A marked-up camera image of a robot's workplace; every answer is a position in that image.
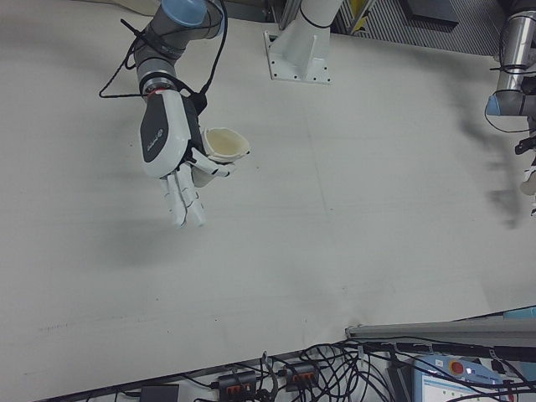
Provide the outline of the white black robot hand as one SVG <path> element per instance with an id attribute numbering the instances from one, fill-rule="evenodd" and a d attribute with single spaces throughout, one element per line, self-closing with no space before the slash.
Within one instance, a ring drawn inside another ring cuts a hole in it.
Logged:
<path id="1" fill-rule="evenodd" d="M 206 153 L 195 109 L 175 90 L 155 90 L 147 96 L 140 136 L 144 170 L 160 183 L 173 223 L 205 225 L 198 194 L 201 183 L 193 172 L 213 179 L 229 176 L 235 166 L 217 162 Z"/>
<path id="2" fill-rule="evenodd" d="M 523 194 L 535 198 L 535 161 L 524 172 L 524 180 L 520 185 Z"/>

